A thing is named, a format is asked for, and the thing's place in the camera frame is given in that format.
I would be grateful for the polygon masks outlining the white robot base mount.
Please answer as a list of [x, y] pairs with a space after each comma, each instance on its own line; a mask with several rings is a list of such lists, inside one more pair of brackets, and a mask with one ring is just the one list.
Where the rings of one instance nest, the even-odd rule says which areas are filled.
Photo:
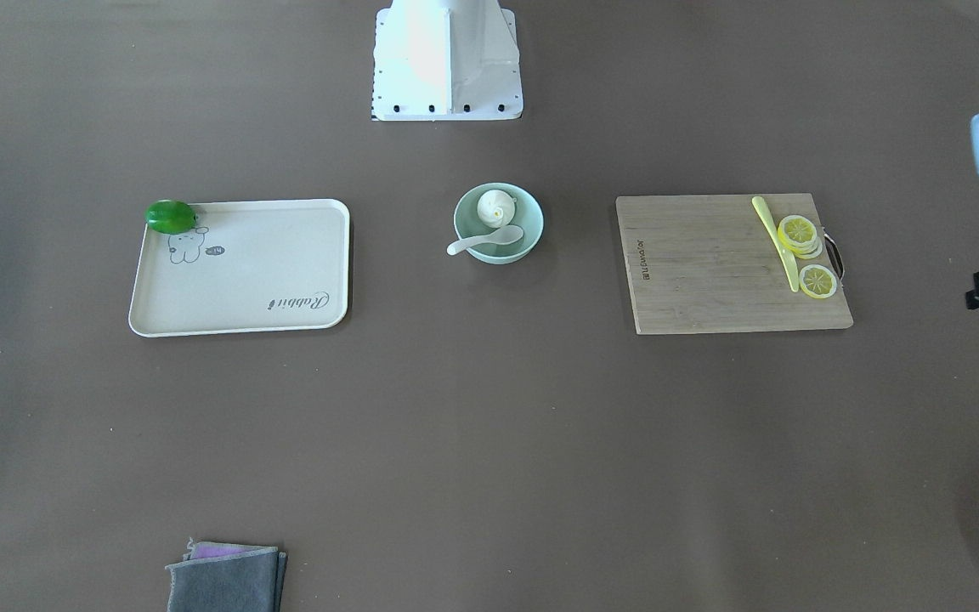
[[516, 15], [497, 1], [393, 1], [376, 13], [373, 60], [374, 121], [522, 116]]

